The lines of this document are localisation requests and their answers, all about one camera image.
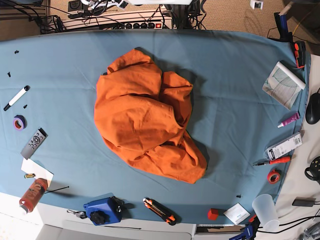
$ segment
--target pink tube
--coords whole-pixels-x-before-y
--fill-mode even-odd
[[[294,121],[297,121],[300,118],[300,115],[298,112],[296,112],[294,115],[292,115],[291,117],[289,117],[288,119],[284,120],[283,122],[281,122],[280,125],[278,125],[278,128],[284,127],[290,123],[293,123]]]

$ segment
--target clear plastic cup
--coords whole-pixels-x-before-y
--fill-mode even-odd
[[[257,196],[253,200],[252,208],[265,231],[274,232],[279,227],[280,222],[271,195]]]

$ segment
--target blue box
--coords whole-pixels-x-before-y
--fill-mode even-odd
[[[83,207],[88,218],[96,226],[119,223],[122,219],[121,212],[117,211],[118,204],[110,197],[91,201]]]

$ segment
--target table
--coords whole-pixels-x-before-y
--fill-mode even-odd
[[[320,56],[311,55],[309,97],[320,87],[319,76]],[[303,145],[294,151],[289,170],[275,205],[280,224],[313,216],[320,209],[319,205],[314,205],[313,207],[292,206],[292,202],[296,197],[312,197],[320,201],[320,185],[316,181],[311,181],[306,178],[304,173],[305,168],[310,166],[312,160],[320,155],[320,135],[317,134],[320,133],[320,122],[315,125],[309,125],[304,118],[300,132],[303,134]],[[305,228],[314,223],[313,220],[308,220],[288,231],[273,234],[272,236],[267,233],[258,232],[256,240],[270,240],[271,238],[273,240],[292,240],[298,237]],[[279,227],[278,231],[285,229],[285,227]]]

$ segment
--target crumpled fabric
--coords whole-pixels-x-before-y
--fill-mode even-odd
[[[207,162],[186,131],[193,85],[133,49],[97,85],[94,121],[105,144],[133,168],[190,184]]]

